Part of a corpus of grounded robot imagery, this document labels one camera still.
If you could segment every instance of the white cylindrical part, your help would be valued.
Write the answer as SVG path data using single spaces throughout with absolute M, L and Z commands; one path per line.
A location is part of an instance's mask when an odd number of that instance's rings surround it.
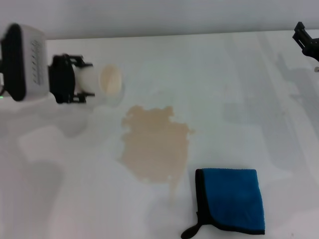
M 106 99 L 110 105 L 117 105 L 123 97 L 122 73 L 115 65 L 105 66 L 100 73 L 94 67 L 76 69 L 75 79 L 80 90 L 95 93 L 97 101 Z

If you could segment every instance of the microfiber cloth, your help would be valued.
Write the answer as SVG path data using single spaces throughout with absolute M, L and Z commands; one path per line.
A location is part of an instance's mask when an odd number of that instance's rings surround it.
M 192 238 L 202 225 L 251 235 L 265 234 L 264 209 L 254 169 L 197 169 L 197 218 L 182 239 Z

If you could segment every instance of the brown liquid stain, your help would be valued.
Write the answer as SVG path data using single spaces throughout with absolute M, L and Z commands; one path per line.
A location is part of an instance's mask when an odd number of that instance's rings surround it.
M 134 106 L 122 120 L 130 132 L 123 135 L 121 161 L 143 182 L 169 183 L 170 196 L 186 168 L 188 134 L 185 123 L 171 122 L 173 108 L 144 110 Z

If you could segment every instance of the white table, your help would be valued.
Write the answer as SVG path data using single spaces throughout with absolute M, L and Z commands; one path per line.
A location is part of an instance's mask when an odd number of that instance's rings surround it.
M 315 37 L 319 31 L 310 31 Z M 196 168 L 254 168 L 266 235 L 203 226 L 196 239 L 313 239 L 319 222 L 319 73 L 292 31 L 54 40 L 53 54 L 117 65 L 125 94 L 107 104 L 0 104 L 1 239 L 177 239 L 196 222 Z M 120 161 L 133 106 L 172 106 L 188 159 L 169 183 Z

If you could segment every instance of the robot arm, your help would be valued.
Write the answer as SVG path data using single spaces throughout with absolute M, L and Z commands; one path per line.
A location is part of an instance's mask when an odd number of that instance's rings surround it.
M 93 67 L 82 56 L 54 56 L 47 66 L 45 36 L 32 27 L 12 24 L 1 40 L 3 88 L 15 101 L 45 97 L 51 92 L 58 104 L 86 103 L 94 93 L 75 92 L 77 68 Z
M 319 38 L 312 39 L 305 31 L 305 26 L 302 22 L 298 22 L 295 27 L 293 39 L 300 46 L 305 56 L 312 57 L 319 61 Z

